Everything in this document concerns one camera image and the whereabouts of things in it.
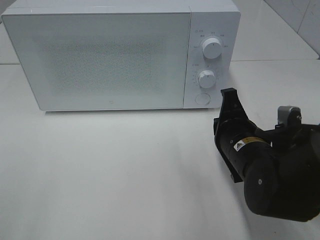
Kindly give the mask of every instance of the white microwave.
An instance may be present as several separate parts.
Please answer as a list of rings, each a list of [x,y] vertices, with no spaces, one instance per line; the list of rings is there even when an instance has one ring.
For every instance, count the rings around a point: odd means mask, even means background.
[[[41,110],[221,106],[231,0],[17,0],[2,21]]]

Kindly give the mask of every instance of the power level knob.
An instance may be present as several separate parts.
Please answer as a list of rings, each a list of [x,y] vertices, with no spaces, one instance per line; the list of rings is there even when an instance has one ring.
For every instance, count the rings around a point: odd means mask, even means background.
[[[202,43],[203,55],[207,59],[215,59],[222,52],[222,43],[216,37],[210,37]]]
[[[209,89],[216,84],[215,73],[211,70],[204,70],[198,75],[198,82],[201,88]]]

